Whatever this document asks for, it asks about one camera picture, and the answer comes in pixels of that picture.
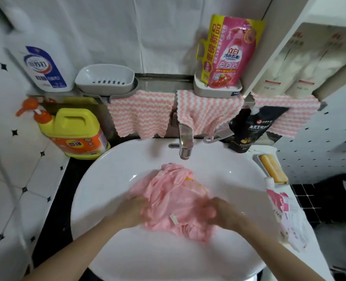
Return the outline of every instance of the pink and white striped cloth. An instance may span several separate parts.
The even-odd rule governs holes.
[[[288,95],[280,95],[269,99],[251,92],[255,99],[255,106],[262,108],[263,106],[280,106],[290,108],[281,115],[268,131],[281,136],[294,138],[299,129],[311,119],[320,107],[320,102],[313,95],[305,99],[294,99]]]
[[[138,132],[142,139],[158,134],[164,137],[169,124],[175,94],[170,92],[137,91],[124,99],[108,104],[114,126],[120,137]]]
[[[242,109],[241,95],[231,99],[199,97],[194,91],[177,91],[177,116],[192,128],[194,135],[212,135],[217,127],[234,118]]]

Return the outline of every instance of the forearm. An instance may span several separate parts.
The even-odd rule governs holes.
[[[250,243],[278,281],[324,281],[313,269],[277,240],[246,220],[239,234]]]
[[[23,281],[77,281],[103,246],[122,229],[117,217],[107,217],[37,267]]]

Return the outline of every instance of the pink cloth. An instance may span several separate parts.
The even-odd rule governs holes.
[[[288,95],[280,95],[272,99],[251,92],[255,99],[255,107],[280,106],[290,108],[281,115],[268,131],[281,136],[294,138],[299,129],[317,112],[320,102],[313,95],[305,99],[294,99]]]
[[[138,132],[142,139],[158,134],[164,137],[174,104],[171,92],[137,91],[124,99],[114,99],[108,104],[114,126],[120,137]]]
[[[177,91],[177,117],[191,127],[194,135],[212,135],[217,127],[236,117],[244,99],[241,94],[231,99],[199,97],[193,91]]]
[[[131,195],[143,195],[151,208],[151,218],[146,227],[152,231],[171,231],[176,236],[208,242],[214,226],[207,225],[205,218],[214,217],[213,208],[203,209],[210,199],[204,186],[193,179],[191,170],[174,163],[162,165],[156,174],[152,173],[139,180],[129,191]]]

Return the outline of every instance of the blue bottle label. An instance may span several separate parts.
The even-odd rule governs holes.
[[[42,82],[43,86],[53,88],[66,88],[66,83],[51,56],[43,49],[26,46],[30,54],[24,57],[24,62],[30,70],[34,71],[34,76]]]

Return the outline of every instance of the yellow bottle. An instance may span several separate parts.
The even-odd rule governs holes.
[[[31,104],[35,99],[27,99]],[[20,116],[25,110],[33,109],[35,121],[40,131],[53,141],[67,156],[80,160],[96,160],[110,144],[100,128],[96,116],[85,108],[61,108],[56,116],[37,109],[39,103],[23,108],[17,112]]]

